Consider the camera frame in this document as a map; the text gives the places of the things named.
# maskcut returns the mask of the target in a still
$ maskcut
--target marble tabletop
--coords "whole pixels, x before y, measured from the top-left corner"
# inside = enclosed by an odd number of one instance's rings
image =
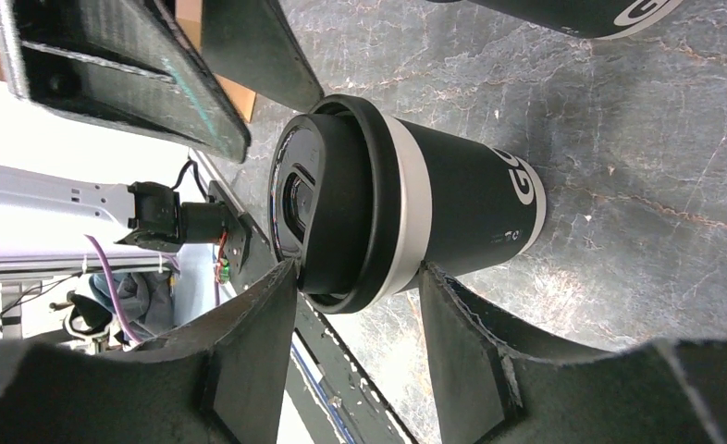
[[[727,0],[583,41],[461,2],[282,0],[327,93],[518,154],[548,192],[536,244],[462,277],[565,338],[620,349],[727,336]],[[261,223],[295,113],[260,97],[219,169]],[[417,294],[331,316],[421,442],[439,442]]]

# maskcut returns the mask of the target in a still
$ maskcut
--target gray cloth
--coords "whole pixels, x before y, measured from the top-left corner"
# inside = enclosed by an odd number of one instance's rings
[[[129,326],[141,339],[159,336],[173,328],[170,273],[116,273],[114,283]],[[105,275],[92,276],[90,284],[99,303],[115,313]]]

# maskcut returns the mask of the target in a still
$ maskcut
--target teal mark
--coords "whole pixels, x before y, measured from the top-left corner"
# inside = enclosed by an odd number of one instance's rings
[[[190,98],[190,101],[192,102],[192,105],[194,106],[194,109],[197,110],[197,114],[200,116],[200,119],[203,121],[205,126],[208,128],[208,132],[211,133],[211,135],[214,137],[214,142],[216,142],[216,147],[222,150],[225,154],[231,155],[229,151],[229,147],[224,144],[221,140],[219,140],[219,135],[216,133],[216,128],[214,126],[214,122],[211,121],[211,118],[209,118],[208,114],[205,113],[205,109],[200,105],[200,101],[197,99],[197,96],[194,95],[194,92],[190,89],[189,85],[187,85],[187,82],[184,81],[184,79],[181,77],[178,71],[176,71],[175,68],[173,68],[172,65],[170,65],[170,62],[166,59],[162,59],[162,64],[165,65],[165,69],[167,69],[167,73],[170,74],[173,79],[176,80],[176,84],[179,86],[179,88],[187,94],[187,97]]]

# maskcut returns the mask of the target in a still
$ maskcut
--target gray table surface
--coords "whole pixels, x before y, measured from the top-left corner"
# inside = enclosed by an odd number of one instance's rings
[[[727,336],[727,0],[582,41],[470,3],[282,0],[327,93],[526,159],[548,220],[505,265],[462,277],[553,333],[620,349]],[[265,225],[267,171],[294,112],[258,98],[253,146],[218,161]],[[331,316],[421,442],[439,442],[414,293]]]

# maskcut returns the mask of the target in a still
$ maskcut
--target white stripe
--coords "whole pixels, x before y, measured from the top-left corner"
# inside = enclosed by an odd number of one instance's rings
[[[401,122],[389,116],[383,118],[388,125],[399,164],[399,237],[388,275],[369,306],[410,283],[424,260],[432,229],[432,186],[424,154]]]
[[[672,12],[676,7],[678,7],[683,0],[670,0],[669,3],[663,5],[661,9],[658,10],[655,14],[652,14],[651,16],[645,18],[644,20],[636,23],[634,26],[621,31],[617,32],[616,34],[607,35],[605,37],[598,37],[599,40],[613,40],[613,39],[619,39],[621,37],[627,37],[631,34],[635,34],[641,30],[645,30],[646,28],[654,25],[658,22],[658,20],[663,19],[664,17],[668,16],[670,12]]]
[[[533,187],[536,191],[536,224],[533,227],[533,234],[530,235],[530,239],[519,251],[519,254],[532,246],[537,239],[537,235],[540,234],[540,230],[543,229],[543,223],[546,221],[546,190],[543,189],[543,182],[537,176],[535,170],[527,164],[524,160],[519,159],[522,167],[527,171],[530,179],[533,181]]]

